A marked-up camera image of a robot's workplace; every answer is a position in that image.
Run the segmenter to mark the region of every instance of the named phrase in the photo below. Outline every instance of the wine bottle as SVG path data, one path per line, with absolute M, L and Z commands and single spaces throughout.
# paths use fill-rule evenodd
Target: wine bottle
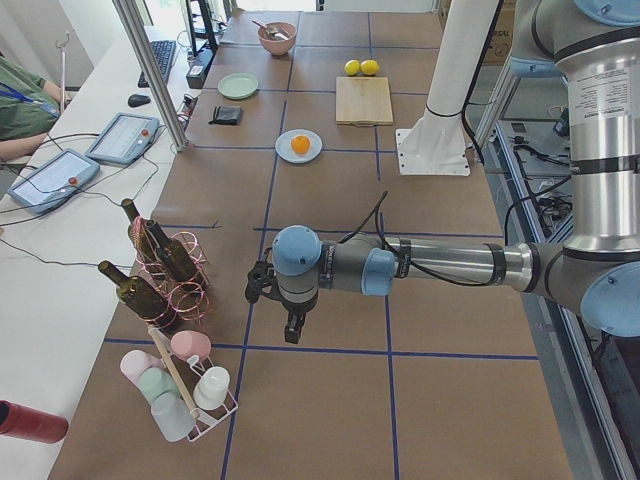
M 140 229 L 137 232 L 138 238 L 134 238 L 133 225 L 136 219 L 140 218 L 140 212 L 138 212 L 135 203 L 133 203 L 133 200 L 130 198 L 122 200 L 120 206 L 129 219 L 130 225 L 127 228 L 127 235 L 129 235 L 131 243 L 133 243 L 133 246 L 140 255 L 140 260 L 144 263 L 145 268 L 154 280 L 164 280 L 165 271 L 156 257 L 152 240 L 147 233 L 147 227 L 145 226 L 146 220 L 141 218 Z
M 148 325 L 158 327 L 165 333 L 177 329 L 182 318 L 144 278 L 137 275 L 129 277 L 108 260 L 100 262 L 98 270 L 117 285 L 118 298 Z
M 176 282 L 194 282 L 204 288 L 206 280 L 180 240 L 169 238 L 155 220 L 147 220 L 146 226 L 157 245 L 156 257 L 164 264 L 167 273 Z M 186 285 L 185 290 L 195 290 L 195 286 Z

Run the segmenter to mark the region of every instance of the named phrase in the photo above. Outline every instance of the cup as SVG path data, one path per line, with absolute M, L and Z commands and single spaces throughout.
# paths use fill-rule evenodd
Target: cup
M 149 404 L 152 404 L 163 393 L 173 392 L 178 397 L 180 396 L 178 386 L 171 375 L 158 367 L 151 367 L 143 372 L 138 378 L 136 386 Z
M 10 437 L 56 443 L 64 438 L 69 422 L 63 417 L 41 412 L 17 403 L 0 401 L 0 434 Z
M 185 362 L 194 355 L 202 362 L 211 353 L 211 340 L 204 333 L 183 330 L 171 338 L 171 350 Z
M 211 367 L 196 385 L 193 400 L 203 410 L 215 410 L 224 403 L 229 390 L 229 372 L 222 367 Z
M 165 392 L 153 401 L 151 415 L 168 442 L 183 439 L 196 425 L 187 405 L 173 392 Z
M 120 371 L 134 385 L 138 382 L 140 375 L 151 367 L 162 368 L 164 365 L 162 360 L 142 350 L 131 350 L 120 361 Z

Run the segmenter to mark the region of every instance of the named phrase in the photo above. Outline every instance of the yellow lemon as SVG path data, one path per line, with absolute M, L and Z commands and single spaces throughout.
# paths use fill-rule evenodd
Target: yellow lemon
M 357 74 L 358 70 L 360 70 L 360 62 L 357 60 L 349 60 L 344 64 L 344 72 L 350 77 L 353 77 L 355 74 Z
M 360 64 L 360 70 L 365 75 L 375 75 L 380 71 L 380 65 L 375 60 L 365 60 Z
M 306 135 L 296 135 L 291 139 L 291 150 L 298 155 L 304 155 L 311 148 L 311 140 Z

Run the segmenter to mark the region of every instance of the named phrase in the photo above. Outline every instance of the white table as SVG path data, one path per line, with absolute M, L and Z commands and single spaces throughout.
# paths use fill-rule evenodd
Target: white table
M 163 37 L 154 30 L 149 31 L 149 36 L 174 38 Z M 177 108 L 185 93 L 195 96 L 198 92 L 187 86 L 185 50 L 176 54 L 168 89 Z M 118 112 L 160 118 L 153 101 L 135 109 L 127 106 L 132 93 L 151 95 L 150 89 L 137 88 L 139 74 L 133 49 L 123 37 L 95 68 L 51 136 L 99 133 Z M 84 137 L 58 143 L 84 153 L 92 141 L 93 138 Z M 30 164 L 42 165 L 57 153 L 58 148 L 48 143 Z M 136 198 L 142 215 L 148 217 L 156 205 L 174 155 L 168 132 L 147 152 L 158 172 Z M 118 170 L 119 167 L 102 166 L 94 181 Z M 135 195 L 154 170 L 154 165 L 140 159 L 91 191 L 119 203 Z M 0 201 L 0 212 L 17 206 L 5 196 Z M 0 224 L 31 217 L 26 211 L 0 213 Z M 81 193 L 44 218 L 6 227 L 1 238 L 46 260 L 99 263 L 108 259 L 130 266 L 135 252 L 127 237 L 127 225 L 120 207 L 103 197 Z M 71 420 L 117 305 L 115 285 L 96 267 L 45 265 L 4 244 L 0 244 L 0 285 L 0 399 Z M 2 477 L 46 478 L 61 446 L 62 442 L 47 445 L 0 436 Z

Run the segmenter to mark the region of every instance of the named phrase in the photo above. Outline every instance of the wooden stick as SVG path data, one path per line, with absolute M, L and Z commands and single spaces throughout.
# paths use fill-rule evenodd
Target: wooden stick
M 158 335 L 158 330 L 156 328 L 149 328 L 148 332 L 151 338 L 153 339 L 153 343 L 156 344 L 156 348 L 158 349 L 158 352 L 160 352 L 160 356 L 162 357 L 162 360 L 164 361 L 164 364 L 167 367 L 167 370 L 169 370 L 169 373 L 171 374 L 173 381 L 176 382 L 176 385 L 178 386 L 178 390 L 180 391 L 180 395 L 182 395 L 183 400 L 187 404 L 187 407 L 189 408 L 189 412 L 191 413 L 191 416 L 197 419 L 200 416 L 198 407 L 193 401 L 193 398 L 191 397 L 191 393 L 189 393 L 187 386 L 182 381 L 182 377 L 178 373 L 176 366 L 173 364 L 173 360 L 171 360 L 171 355 L 169 354 L 166 347 L 162 343 L 162 339 Z

